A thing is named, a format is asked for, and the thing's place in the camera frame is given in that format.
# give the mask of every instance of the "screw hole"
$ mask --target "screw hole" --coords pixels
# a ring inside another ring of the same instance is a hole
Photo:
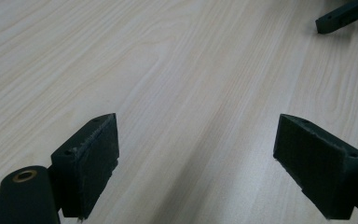
[[[23,171],[19,174],[16,174],[14,177],[13,177],[13,182],[16,182],[16,183],[22,183],[22,182],[25,182],[27,180],[30,180],[32,178],[34,178],[37,174],[37,171],[36,170],[26,170],[26,171]]]

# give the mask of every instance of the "wood grain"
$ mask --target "wood grain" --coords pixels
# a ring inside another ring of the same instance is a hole
[[[281,113],[358,147],[358,22],[314,27],[341,4],[0,1],[0,181],[116,112],[119,166],[85,223],[357,223],[272,158]]]

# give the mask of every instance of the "black plastic arm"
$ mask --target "black plastic arm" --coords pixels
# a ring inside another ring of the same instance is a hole
[[[281,115],[273,156],[328,219],[358,208],[358,149],[305,119]]]
[[[115,114],[92,119],[51,155],[52,165],[29,166],[7,175],[0,186],[0,224],[60,223],[87,218],[118,158]]]
[[[316,21],[319,34],[332,33],[354,21],[358,20],[358,0],[327,13]]]

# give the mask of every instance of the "black clamp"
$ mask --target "black clamp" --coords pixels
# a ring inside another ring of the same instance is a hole
[[[281,115],[277,159],[328,219],[349,219],[358,208],[358,149],[308,120]]]
[[[332,33],[354,21],[358,20],[358,0],[335,9],[316,21],[319,34]]]
[[[28,166],[0,186],[0,224],[60,223],[89,217],[117,166],[115,114],[92,119],[51,155],[51,166]]]

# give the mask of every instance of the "light wood grain surface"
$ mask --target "light wood grain surface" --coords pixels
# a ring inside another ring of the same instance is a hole
[[[84,223],[357,223],[272,158],[281,113],[358,148],[358,22],[314,26],[342,4],[0,1],[0,181],[116,112],[119,165]]]

